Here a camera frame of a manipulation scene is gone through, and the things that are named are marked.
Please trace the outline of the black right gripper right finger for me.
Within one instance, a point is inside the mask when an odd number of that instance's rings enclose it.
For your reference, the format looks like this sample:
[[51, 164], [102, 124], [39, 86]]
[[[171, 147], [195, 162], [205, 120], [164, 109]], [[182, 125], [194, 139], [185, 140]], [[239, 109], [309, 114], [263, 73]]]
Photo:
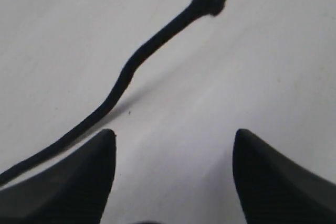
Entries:
[[247, 223], [335, 223], [335, 184], [248, 129], [236, 132], [232, 168]]

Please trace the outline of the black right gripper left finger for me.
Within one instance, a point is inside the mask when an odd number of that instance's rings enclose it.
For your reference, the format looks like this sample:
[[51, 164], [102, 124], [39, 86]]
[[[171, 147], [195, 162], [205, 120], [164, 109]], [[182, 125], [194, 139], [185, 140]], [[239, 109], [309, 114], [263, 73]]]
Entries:
[[116, 135], [100, 131], [47, 170], [1, 191], [1, 223], [100, 223], [116, 170]]

